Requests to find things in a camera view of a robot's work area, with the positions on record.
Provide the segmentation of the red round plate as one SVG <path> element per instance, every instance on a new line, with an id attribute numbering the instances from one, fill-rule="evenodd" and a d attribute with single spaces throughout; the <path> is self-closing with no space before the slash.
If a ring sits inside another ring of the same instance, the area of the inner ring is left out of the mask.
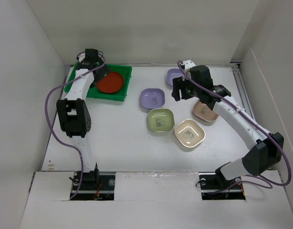
<path id="1" fill-rule="evenodd" d="M 110 72 L 96 84 L 96 87 L 102 93 L 114 94 L 119 92 L 123 85 L 124 79 L 122 75 L 117 72 Z"/>

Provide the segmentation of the green square bowl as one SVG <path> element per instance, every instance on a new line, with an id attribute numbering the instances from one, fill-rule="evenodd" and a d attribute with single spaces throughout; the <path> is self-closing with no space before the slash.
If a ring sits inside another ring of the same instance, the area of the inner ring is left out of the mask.
<path id="1" fill-rule="evenodd" d="M 148 128 L 153 132 L 167 132 L 174 128 L 173 112 L 166 108 L 152 109 L 147 116 Z"/>

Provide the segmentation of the cream square bowl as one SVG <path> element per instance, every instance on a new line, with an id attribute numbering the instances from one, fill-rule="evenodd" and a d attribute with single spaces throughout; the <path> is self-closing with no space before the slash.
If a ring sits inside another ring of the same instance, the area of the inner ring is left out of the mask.
<path id="1" fill-rule="evenodd" d="M 186 148 L 195 148 L 204 141 L 204 129 L 194 120 L 187 119 L 174 128 L 174 133 L 179 142 Z"/>

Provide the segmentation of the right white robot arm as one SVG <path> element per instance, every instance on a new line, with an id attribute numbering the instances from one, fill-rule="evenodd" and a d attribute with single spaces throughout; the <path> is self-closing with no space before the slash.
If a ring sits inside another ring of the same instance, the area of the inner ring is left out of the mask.
<path id="1" fill-rule="evenodd" d="M 214 182 L 218 189 L 227 189 L 241 176 L 260 177 L 280 162 L 284 143 L 280 133 L 273 134 L 253 120 L 225 86 L 213 83 L 207 66 L 195 65 L 191 60 L 178 61 L 177 65 L 183 75 L 173 79 L 172 97 L 176 101 L 198 98 L 232 127 L 249 150 L 244 157 L 216 169 Z"/>

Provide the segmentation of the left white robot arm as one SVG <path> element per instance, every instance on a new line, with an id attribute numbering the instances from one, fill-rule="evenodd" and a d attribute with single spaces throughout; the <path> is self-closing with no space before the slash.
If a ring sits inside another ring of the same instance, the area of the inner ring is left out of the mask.
<path id="1" fill-rule="evenodd" d="M 57 111 L 61 130 L 73 142 L 80 153 L 81 169 L 78 175 L 84 176 L 84 184 L 89 189 L 100 185 L 100 177 L 94 171 L 96 162 L 93 159 L 88 133 L 92 120 L 86 105 L 86 98 L 91 86 L 103 79 L 109 69 L 105 64 L 103 53 L 97 49 L 85 49 L 77 56 L 78 64 L 71 88 L 64 99 L 57 101 Z"/>

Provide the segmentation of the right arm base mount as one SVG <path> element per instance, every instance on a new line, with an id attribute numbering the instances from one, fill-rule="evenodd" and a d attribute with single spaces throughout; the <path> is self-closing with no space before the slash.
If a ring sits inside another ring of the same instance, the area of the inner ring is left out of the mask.
<path id="1" fill-rule="evenodd" d="M 215 172 L 200 172 L 196 187 L 202 200 L 245 200 L 242 179 L 220 180 Z"/>

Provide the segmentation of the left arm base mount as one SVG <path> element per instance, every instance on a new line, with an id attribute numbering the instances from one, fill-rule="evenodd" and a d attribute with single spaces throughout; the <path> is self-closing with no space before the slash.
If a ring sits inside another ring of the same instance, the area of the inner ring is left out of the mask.
<path id="1" fill-rule="evenodd" d="M 84 179 L 79 185 L 79 174 L 75 174 L 70 180 L 73 181 L 70 200 L 82 201 L 111 201 L 114 200 L 115 195 L 115 176 L 116 173 L 100 172 L 96 177 L 94 175 L 84 175 Z"/>

